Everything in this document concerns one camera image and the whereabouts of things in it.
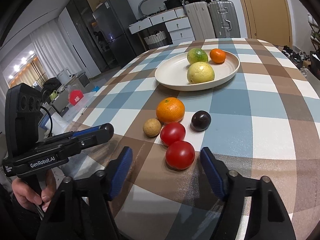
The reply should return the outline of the person's left hand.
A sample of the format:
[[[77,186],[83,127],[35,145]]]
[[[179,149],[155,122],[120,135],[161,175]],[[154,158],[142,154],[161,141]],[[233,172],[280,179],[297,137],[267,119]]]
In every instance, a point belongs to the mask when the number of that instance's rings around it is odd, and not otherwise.
[[[48,170],[46,173],[46,185],[46,188],[42,190],[41,194],[37,194],[20,178],[15,178],[12,182],[12,191],[23,208],[32,210],[34,205],[39,205],[43,211],[46,212],[56,192],[56,180],[52,170]]]

